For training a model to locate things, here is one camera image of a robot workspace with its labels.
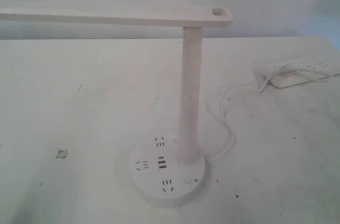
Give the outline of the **white desk lamp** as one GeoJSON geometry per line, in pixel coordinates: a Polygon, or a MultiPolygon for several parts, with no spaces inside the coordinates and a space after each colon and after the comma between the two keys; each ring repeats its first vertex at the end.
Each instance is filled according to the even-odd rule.
{"type": "Polygon", "coordinates": [[[233,19],[224,7],[118,7],[108,10],[1,8],[3,21],[93,23],[183,28],[178,140],[157,136],[134,149],[129,170],[134,188],[148,204],[174,208],[192,200],[206,174],[198,147],[199,90],[204,28],[226,28],[233,19]]]}

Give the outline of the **white power strip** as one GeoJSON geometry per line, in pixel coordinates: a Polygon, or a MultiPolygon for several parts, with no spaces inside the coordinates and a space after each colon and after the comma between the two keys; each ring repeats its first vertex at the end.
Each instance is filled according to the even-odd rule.
{"type": "Polygon", "coordinates": [[[339,75],[339,58],[300,58],[265,66],[263,75],[276,88],[287,88],[306,82],[327,82],[339,75]]]}

